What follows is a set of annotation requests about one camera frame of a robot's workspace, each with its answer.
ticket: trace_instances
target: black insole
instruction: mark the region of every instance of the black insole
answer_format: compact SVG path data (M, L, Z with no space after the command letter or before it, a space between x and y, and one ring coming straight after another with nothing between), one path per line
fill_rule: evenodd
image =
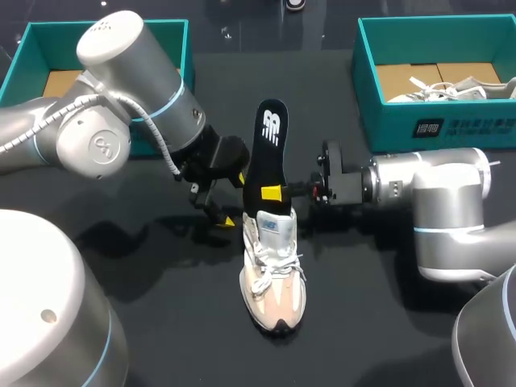
M252 218L260 210L278 215L290 215L292 201L263 200L261 188L285 186L283 152L289 130L287 106L277 99L263 101L256 112L251 163L243 187L243 208Z

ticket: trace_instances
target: black table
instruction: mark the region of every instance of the black table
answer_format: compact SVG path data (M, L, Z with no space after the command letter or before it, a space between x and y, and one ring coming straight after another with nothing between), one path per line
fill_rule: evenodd
M348 162L368 161L350 60L351 52L196 56L196 95L221 134L250 146L260 101L282 99L291 122L285 172L305 180L323 139L339 139ZM487 226L516 217L516 155L489 156L501 165L485 202ZM187 189L161 160L132 161L104 181L53 169L0 180L3 208L54 222L93 269L125 328L127 387L460 386L450 337L472 292L419 276L410 217L342 215L300 231L305 317L297 334L271 339L240 295L240 224L209 230ZM217 196L240 203L226 182Z

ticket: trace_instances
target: shoe box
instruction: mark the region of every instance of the shoe box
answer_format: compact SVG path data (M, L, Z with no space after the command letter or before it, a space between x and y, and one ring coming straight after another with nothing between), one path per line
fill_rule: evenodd
M516 100L387 102L419 91L410 77L432 85L471 76L495 84L516 77L513 15L358 21L352 78L372 152L516 148Z
M194 63L188 20L146 20L145 23L178 67L177 71L185 84L194 90ZM0 89L0 107L17 105L38 97L59 98L65 95L82 71L76 54L77 43L93 24L29 23ZM2 63L0 53L0 71ZM142 133L136 124L131 125L131 156L160 156Z

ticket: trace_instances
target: shoelace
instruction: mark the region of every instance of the shoelace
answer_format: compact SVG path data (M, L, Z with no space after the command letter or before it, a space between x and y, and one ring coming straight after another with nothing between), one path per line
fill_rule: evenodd
M299 257L295 253L296 246L289 248L286 251L277 251L271 248L263 248L260 243L255 243L253 246L255 258L262 277L255 280L251 285L252 294L255 297L261 296L265 290L273 283L273 278L288 275L292 270L296 270L301 275L302 279L306 281L305 273L299 263ZM271 256L279 258L278 260L268 260Z
M426 85L425 83L421 82L419 79L410 77L410 81L415 84L419 89L421 89L420 92L412 93L411 96L414 96L416 98L424 99L425 101L428 101L429 99L439 100L443 98L449 98L449 99L458 99L457 97L457 90L452 88L452 83L450 82L439 82L435 83L434 85ZM446 86L445 90L442 89L435 89L439 86Z

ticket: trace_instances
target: white cable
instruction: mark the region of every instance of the white cable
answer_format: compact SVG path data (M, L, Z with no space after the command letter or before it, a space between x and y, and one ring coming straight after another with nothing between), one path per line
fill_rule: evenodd
M165 143L163 136L161 135L156 124L154 123L154 121L152 121L151 117L147 114L145 109L142 106L140 106L138 102L130 99L129 97L126 97L125 95L111 93L111 96L117 101L130 106L144 120L144 122L147 124L148 128L154 135L154 138L156 139L156 142L160 147L161 154L163 155L163 158L167 163L170 172L172 172L174 175L179 175L179 169L177 169L177 166L174 164L172 157L170 156L169 149L167 148L167 144Z
M18 145L24 143L31 137L34 137L37 133L42 131L45 127L50 126L52 123L54 123L58 119L62 119L68 113L71 113L82 107L91 107L91 106L98 105L100 103L100 99L101 99L101 96L98 94L83 95L81 97L76 98L76 100L73 103L70 103L69 105L63 107L62 109L59 109L56 113L52 114L50 117L47 117L42 122L36 123L31 129L29 129L25 133L19 135L18 137L9 141L8 143L5 143L2 146L0 146L0 155L7 151L10 151L12 148L17 147Z

